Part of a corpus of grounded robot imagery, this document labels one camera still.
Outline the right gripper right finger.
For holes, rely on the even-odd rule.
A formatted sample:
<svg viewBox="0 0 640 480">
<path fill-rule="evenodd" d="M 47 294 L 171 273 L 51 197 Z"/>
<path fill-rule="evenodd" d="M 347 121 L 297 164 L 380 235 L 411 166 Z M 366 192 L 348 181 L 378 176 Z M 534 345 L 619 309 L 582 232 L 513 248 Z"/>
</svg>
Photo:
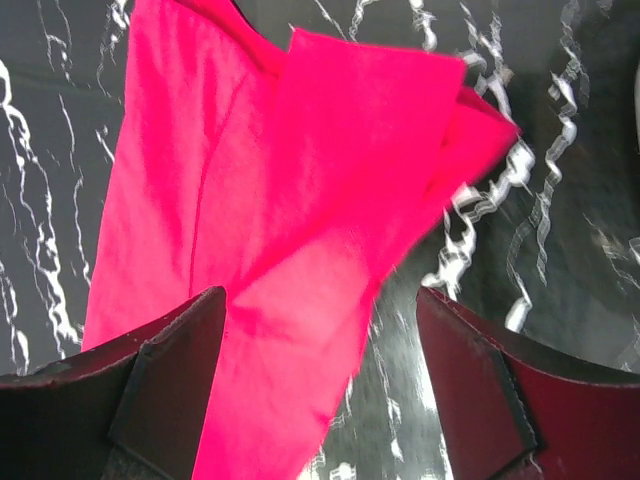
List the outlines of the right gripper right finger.
<svg viewBox="0 0 640 480">
<path fill-rule="evenodd" d="M 639 377 L 421 288 L 416 319 L 457 479 L 636 479 Z"/>
</svg>

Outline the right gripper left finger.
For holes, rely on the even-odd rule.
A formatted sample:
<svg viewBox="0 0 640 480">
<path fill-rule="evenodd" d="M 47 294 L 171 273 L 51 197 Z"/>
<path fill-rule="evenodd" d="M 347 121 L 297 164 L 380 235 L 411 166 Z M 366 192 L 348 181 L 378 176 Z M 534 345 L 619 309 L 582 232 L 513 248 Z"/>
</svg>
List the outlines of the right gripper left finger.
<svg viewBox="0 0 640 480">
<path fill-rule="evenodd" d="M 4 479 L 105 479 L 130 463 L 188 479 L 220 352 L 226 292 L 29 375 L 1 378 Z"/>
</svg>

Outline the pink red t shirt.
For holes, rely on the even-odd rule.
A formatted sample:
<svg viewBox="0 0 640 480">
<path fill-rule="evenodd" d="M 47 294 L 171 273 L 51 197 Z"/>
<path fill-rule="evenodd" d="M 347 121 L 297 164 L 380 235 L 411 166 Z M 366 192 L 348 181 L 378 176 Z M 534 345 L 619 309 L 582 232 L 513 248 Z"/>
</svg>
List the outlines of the pink red t shirt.
<svg viewBox="0 0 640 480">
<path fill-rule="evenodd" d="M 302 29 L 281 50 L 228 1 L 135 4 L 83 345 L 226 290 L 196 478 L 293 479 L 317 451 L 385 279 L 517 139 L 465 70 Z"/>
</svg>

